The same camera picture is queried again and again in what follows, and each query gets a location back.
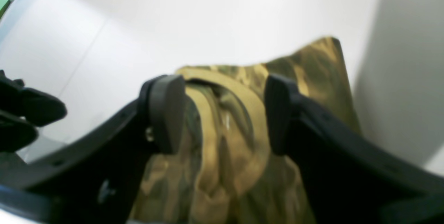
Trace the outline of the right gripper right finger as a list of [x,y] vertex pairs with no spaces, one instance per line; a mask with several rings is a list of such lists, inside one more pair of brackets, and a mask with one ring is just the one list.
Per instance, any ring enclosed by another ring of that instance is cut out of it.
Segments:
[[444,181],[369,143],[292,80],[265,86],[273,152],[300,169],[319,224],[442,224]]

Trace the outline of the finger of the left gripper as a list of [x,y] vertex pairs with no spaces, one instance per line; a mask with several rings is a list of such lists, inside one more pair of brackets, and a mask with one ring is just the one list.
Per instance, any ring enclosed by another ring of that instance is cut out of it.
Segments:
[[34,142],[37,129],[26,120],[8,112],[0,112],[0,151],[16,152]]
[[68,113],[65,104],[57,97],[26,87],[22,79],[11,80],[0,71],[1,110],[24,117],[37,127],[59,121]]

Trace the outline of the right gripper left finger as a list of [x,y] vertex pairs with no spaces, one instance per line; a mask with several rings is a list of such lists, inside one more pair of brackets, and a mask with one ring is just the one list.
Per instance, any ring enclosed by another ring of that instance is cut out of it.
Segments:
[[1,169],[1,210],[43,224],[125,224],[145,165],[179,149],[185,80],[146,81],[138,98],[79,140]]

